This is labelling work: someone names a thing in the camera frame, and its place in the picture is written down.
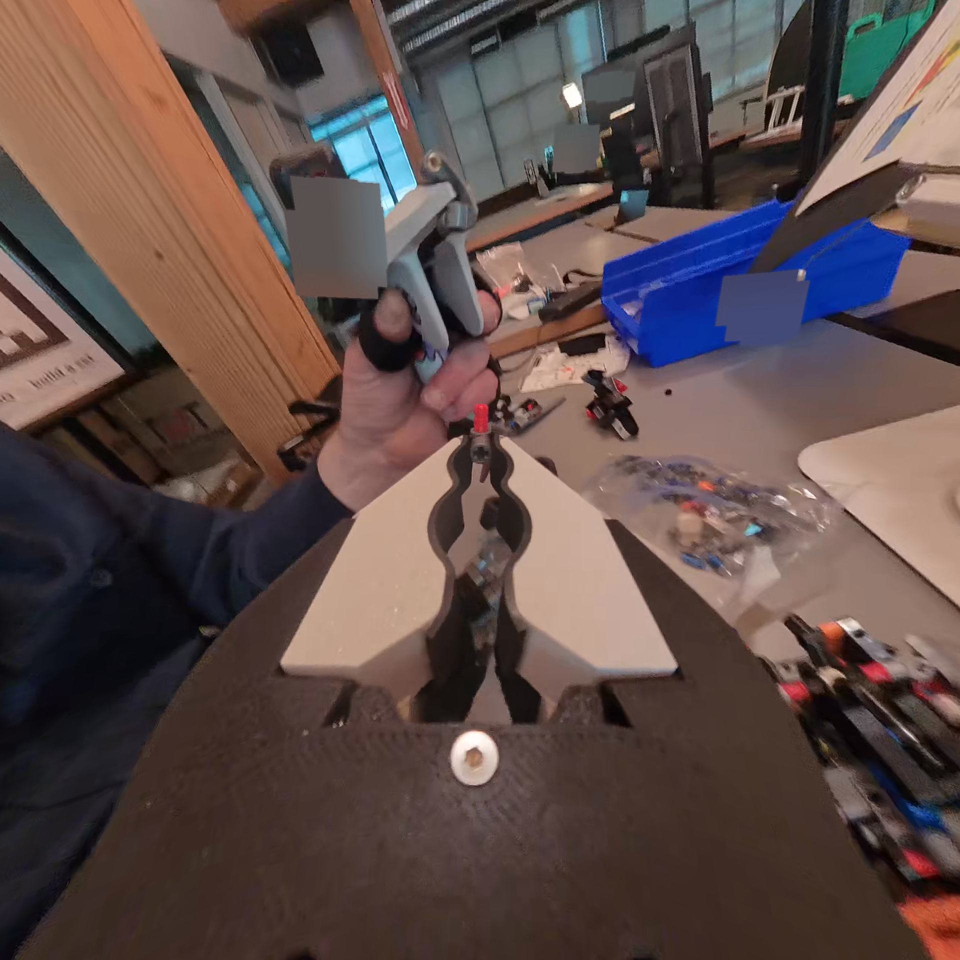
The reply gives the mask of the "black framed marker sign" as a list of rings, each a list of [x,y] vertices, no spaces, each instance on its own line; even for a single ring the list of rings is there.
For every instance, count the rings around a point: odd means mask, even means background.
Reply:
[[[2,424],[34,426],[124,375],[114,356],[3,251]]]

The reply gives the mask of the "small black lego assembly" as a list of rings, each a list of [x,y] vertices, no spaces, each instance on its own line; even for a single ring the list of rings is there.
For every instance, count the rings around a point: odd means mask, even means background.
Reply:
[[[639,426],[631,412],[632,402],[621,380],[602,369],[591,368],[582,376],[582,382],[593,390],[585,412],[597,426],[611,430],[625,442],[639,436]]]

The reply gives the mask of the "small clear plastic bag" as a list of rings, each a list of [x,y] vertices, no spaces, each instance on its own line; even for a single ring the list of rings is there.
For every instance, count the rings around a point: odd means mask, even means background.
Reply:
[[[475,274],[494,292],[510,293],[518,282],[529,276],[524,247],[520,242],[500,244],[477,251],[473,258]]]

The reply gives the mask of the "black power adapter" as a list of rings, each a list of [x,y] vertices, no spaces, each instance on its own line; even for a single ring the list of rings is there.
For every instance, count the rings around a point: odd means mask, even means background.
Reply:
[[[598,302],[601,292],[602,280],[592,279],[576,284],[561,293],[551,294],[544,306],[540,307],[537,313],[538,320],[542,325],[548,325],[568,319]]]

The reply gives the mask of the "grey lego connector red pin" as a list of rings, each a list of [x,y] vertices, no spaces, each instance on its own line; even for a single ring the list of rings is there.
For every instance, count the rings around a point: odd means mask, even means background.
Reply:
[[[474,406],[469,431],[469,454],[477,482],[487,482],[494,454],[496,423],[491,419],[491,407],[487,403]]]

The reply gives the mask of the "long wooden table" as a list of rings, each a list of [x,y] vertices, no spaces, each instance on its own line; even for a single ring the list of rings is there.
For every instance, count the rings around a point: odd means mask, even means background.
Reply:
[[[581,214],[600,210],[613,199],[610,182],[574,184],[550,191],[545,197],[523,199],[481,216],[466,235],[465,250],[474,255],[504,243],[537,237]]]

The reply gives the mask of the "lego car chassis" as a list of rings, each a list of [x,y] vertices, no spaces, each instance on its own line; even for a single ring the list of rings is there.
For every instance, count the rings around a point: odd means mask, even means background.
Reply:
[[[848,832],[931,958],[959,949],[958,666],[856,619],[783,626],[802,653],[761,656]]]

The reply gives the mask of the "person's left hand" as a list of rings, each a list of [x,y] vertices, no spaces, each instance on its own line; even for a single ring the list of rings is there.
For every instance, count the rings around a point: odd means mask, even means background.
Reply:
[[[381,371],[355,337],[344,355],[340,422],[318,454],[318,475],[355,512],[441,449],[449,425],[490,404],[498,376],[483,340],[456,345],[423,384],[414,368]]]

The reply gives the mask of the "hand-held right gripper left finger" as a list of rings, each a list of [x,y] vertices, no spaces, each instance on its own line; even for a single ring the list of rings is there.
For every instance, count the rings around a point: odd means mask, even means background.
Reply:
[[[450,439],[359,510],[281,657],[285,674],[388,690],[401,702],[471,662],[450,547],[464,530],[468,439]]]

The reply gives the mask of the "black metal pole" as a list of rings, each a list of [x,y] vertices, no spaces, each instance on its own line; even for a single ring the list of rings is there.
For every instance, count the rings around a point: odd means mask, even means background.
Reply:
[[[848,1],[812,1],[797,181],[808,186],[832,149]]]

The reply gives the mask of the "brown cardboard box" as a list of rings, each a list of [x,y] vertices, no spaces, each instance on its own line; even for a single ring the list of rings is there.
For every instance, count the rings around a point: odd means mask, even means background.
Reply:
[[[32,434],[107,477],[180,501],[242,507],[263,472],[175,366],[103,389]]]

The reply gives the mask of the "plastic bag of lego parts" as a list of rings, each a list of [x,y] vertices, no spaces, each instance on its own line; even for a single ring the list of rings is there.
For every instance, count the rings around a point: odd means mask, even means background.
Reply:
[[[820,554],[841,512],[806,481],[776,482],[679,454],[611,458],[582,495],[690,573],[694,589],[727,619]]]

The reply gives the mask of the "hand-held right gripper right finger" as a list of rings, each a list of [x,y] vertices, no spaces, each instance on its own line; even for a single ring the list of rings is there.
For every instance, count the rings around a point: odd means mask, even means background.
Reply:
[[[507,709],[550,711],[573,687],[674,675],[604,515],[509,438],[491,444],[489,480],[510,550],[494,642]]]

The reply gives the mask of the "person's left forearm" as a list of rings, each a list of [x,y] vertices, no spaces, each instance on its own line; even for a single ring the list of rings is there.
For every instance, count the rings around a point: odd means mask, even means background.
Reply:
[[[227,626],[351,514],[322,479],[318,463],[255,510],[220,514],[197,580],[207,624]]]

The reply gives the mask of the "lego sticker sheet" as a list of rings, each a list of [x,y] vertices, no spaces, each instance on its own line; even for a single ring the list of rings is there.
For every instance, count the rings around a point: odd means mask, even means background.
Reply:
[[[590,370],[617,377],[626,371],[632,355],[629,346],[613,333],[551,342],[534,351],[519,388],[534,393],[581,383]]]

